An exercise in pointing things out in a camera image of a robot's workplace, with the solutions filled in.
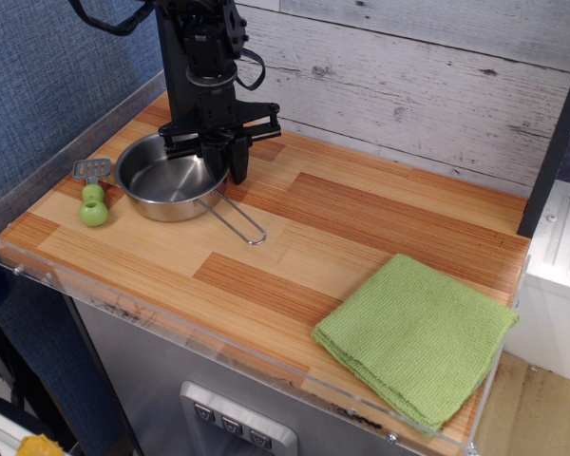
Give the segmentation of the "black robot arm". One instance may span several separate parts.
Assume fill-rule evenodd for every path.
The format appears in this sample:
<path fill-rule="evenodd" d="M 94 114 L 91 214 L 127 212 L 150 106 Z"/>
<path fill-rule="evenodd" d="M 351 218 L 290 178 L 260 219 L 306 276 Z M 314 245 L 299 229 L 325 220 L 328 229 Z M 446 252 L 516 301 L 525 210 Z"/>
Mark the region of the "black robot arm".
<path fill-rule="evenodd" d="M 155 7 L 171 121 L 159 130 L 170 159 L 195 155 L 210 172 L 247 178 L 253 143 L 281 133 L 275 103 L 238 100 L 237 61 L 260 56 L 245 45 L 247 22 L 233 1 L 159 1 Z"/>

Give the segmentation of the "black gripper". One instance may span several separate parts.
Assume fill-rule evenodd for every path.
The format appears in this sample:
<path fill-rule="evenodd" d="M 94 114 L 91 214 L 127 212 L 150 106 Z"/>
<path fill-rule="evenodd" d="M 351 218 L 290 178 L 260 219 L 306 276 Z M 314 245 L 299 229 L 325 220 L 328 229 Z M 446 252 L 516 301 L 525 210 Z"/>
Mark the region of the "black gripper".
<path fill-rule="evenodd" d="M 201 78 L 191 83 L 197 88 L 194 110 L 179 121 L 171 119 L 159 129 L 168 159 L 202 156 L 209 176 L 222 179 L 228 168 L 223 148 L 229 146 L 234 183 L 247 179 L 249 146 L 279 136 L 281 127 L 277 118 L 279 105 L 238 100 L 235 85 L 240 83 L 237 76 Z"/>

